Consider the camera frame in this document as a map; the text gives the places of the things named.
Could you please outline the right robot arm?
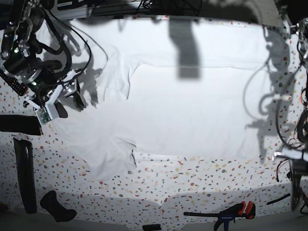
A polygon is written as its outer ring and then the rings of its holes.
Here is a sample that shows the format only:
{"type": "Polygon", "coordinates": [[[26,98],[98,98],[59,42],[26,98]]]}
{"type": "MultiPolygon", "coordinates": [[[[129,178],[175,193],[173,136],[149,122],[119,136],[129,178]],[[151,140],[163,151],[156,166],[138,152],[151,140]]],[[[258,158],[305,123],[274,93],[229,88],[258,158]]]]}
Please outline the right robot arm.
{"type": "Polygon", "coordinates": [[[72,97],[78,110],[86,107],[78,82],[84,69],[72,69],[71,52],[50,19],[53,5],[52,0],[15,0],[0,50],[1,78],[19,96],[31,90],[24,107],[31,105],[45,121],[66,117],[60,96],[72,97]],[[56,50],[36,37],[44,22],[59,43],[56,50]]]}

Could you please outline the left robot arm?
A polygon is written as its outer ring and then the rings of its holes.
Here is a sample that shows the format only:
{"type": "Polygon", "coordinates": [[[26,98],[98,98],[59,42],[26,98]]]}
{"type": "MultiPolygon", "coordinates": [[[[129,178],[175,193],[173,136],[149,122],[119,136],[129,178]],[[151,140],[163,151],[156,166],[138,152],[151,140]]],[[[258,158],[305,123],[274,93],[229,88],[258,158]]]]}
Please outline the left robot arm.
{"type": "MultiPolygon", "coordinates": [[[[283,86],[282,94],[287,93],[291,83],[299,76],[299,73],[308,73],[308,2],[306,0],[276,0],[279,15],[285,24],[285,30],[290,36],[295,37],[295,53],[298,55],[298,67],[290,75],[283,86]]],[[[284,158],[289,162],[291,181],[290,205],[291,209],[297,210],[303,202],[308,205],[308,197],[303,192],[301,180],[308,175],[308,83],[299,94],[304,109],[298,117],[293,137],[287,139],[282,135],[279,122],[279,110],[282,99],[276,106],[275,125],[278,137],[282,141],[282,149],[274,153],[273,158],[284,158]]]]}

